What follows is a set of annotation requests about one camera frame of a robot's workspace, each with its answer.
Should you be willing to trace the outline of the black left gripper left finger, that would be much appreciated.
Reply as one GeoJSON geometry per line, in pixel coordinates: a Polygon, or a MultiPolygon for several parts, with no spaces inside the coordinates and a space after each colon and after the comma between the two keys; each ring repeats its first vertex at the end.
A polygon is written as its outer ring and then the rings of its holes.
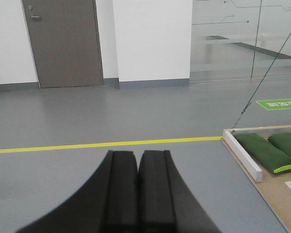
{"type": "Polygon", "coordinates": [[[132,151],[110,150],[71,197],[18,232],[136,233],[137,173],[132,151]]]}

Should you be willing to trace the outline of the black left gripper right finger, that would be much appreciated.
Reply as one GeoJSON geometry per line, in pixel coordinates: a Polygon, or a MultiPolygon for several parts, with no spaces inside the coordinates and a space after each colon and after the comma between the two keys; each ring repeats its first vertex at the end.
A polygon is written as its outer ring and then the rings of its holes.
{"type": "Polygon", "coordinates": [[[170,151],[145,150],[138,178],[140,232],[220,232],[186,185],[170,151]]]}

